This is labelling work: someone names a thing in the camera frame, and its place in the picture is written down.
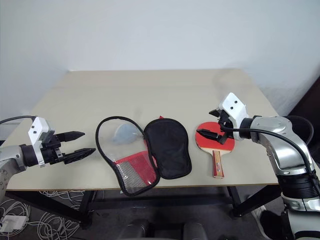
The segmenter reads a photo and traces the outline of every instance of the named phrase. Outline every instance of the mesh pouch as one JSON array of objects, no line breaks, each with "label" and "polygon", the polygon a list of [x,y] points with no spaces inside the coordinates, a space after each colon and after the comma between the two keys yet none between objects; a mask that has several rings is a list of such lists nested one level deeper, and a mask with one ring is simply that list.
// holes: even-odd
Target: mesh pouch
[{"label": "mesh pouch", "polygon": [[159,182],[149,141],[131,119],[112,116],[102,120],[95,132],[95,142],[127,196],[136,196]]}]

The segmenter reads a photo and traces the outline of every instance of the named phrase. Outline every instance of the white wall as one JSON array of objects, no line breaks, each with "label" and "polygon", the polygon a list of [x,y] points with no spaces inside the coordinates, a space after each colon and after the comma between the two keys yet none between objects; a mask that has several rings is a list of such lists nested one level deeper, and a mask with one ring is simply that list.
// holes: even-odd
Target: white wall
[{"label": "white wall", "polygon": [[284,115],[320,75],[319,13],[318,0],[0,0],[0,119],[69,70],[229,67]]}]

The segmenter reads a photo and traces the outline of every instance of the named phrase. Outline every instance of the white power adapter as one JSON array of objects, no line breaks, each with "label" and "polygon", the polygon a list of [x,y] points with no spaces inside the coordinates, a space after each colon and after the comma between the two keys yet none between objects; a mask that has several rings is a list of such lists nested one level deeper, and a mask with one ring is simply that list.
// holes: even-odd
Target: white power adapter
[{"label": "white power adapter", "polygon": [[20,230],[24,227],[27,220],[27,216],[5,215],[0,222],[0,232],[11,233],[14,230]]}]

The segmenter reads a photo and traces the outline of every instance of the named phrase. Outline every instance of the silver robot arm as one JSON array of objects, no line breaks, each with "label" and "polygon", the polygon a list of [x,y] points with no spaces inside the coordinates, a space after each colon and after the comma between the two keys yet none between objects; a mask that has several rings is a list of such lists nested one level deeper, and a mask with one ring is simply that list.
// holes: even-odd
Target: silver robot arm
[{"label": "silver robot arm", "polygon": [[[290,120],[281,116],[249,118],[246,106],[233,93],[229,93],[210,114],[219,118],[221,129],[225,131],[224,136],[219,136],[217,140],[220,143],[226,138],[238,141],[252,139],[254,143],[266,148],[266,154],[282,190],[281,197],[285,206],[282,214],[289,222],[291,239],[320,239],[319,180],[307,145],[293,132]],[[283,139],[263,131],[283,136],[296,144],[305,155],[309,170],[297,149]]]},{"label": "silver robot arm", "polygon": [[25,171],[27,167],[34,165],[44,167],[46,163],[52,165],[59,162],[69,164],[89,156],[96,150],[95,148],[82,148],[69,154],[62,153],[60,151],[61,142],[73,141],[85,134],[79,131],[54,133],[55,130],[44,118],[35,116],[28,131],[31,145],[0,147],[0,202],[5,196],[10,178]]}]

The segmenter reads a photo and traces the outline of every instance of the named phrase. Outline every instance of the wooden paddle handle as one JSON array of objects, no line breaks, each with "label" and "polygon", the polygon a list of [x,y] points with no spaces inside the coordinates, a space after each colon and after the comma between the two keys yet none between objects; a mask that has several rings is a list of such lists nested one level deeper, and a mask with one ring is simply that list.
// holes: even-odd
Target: wooden paddle handle
[{"label": "wooden paddle handle", "polygon": [[222,170],[221,155],[219,151],[212,151],[213,160],[213,177],[217,179],[223,179],[225,177]]}]

